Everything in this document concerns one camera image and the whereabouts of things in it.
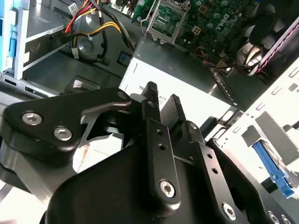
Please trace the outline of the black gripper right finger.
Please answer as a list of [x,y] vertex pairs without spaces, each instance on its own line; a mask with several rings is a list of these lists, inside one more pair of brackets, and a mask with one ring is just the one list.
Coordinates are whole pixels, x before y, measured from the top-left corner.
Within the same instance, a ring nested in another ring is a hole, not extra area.
[[175,156],[193,162],[192,198],[207,224],[262,224],[264,216],[257,207],[242,213],[233,200],[227,181],[213,149],[204,143],[200,129],[185,118],[180,99],[172,94],[161,110],[162,123],[170,128]]

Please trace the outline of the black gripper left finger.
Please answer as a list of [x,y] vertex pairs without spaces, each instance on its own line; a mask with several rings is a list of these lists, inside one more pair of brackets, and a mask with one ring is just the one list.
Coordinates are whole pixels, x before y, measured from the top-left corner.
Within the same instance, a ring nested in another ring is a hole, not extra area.
[[178,178],[157,94],[157,85],[148,82],[141,101],[107,88],[12,104],[3,113],[1,164],[49,204],[57,189],[78,175],[72,167],[76,150],[119,132],[124,136],[121,151],[139,147],[148,162],[150,181],[160,181],[161,190],[170,188],[166,196],[171,197]]

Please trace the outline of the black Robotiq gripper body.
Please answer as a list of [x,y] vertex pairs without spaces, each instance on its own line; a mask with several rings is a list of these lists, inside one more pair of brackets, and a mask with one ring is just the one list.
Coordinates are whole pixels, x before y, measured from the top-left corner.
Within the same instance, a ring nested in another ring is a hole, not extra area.
[[[292,224],[285,209],[231,155],[209,141],[242,213],[257,207],[263,224]],[[46,224],[206,224],[192,198],[193,162],[174,158],[178,186],[161,190],[149,179],[145,153],[131,146],[63,183],[45,213]]]

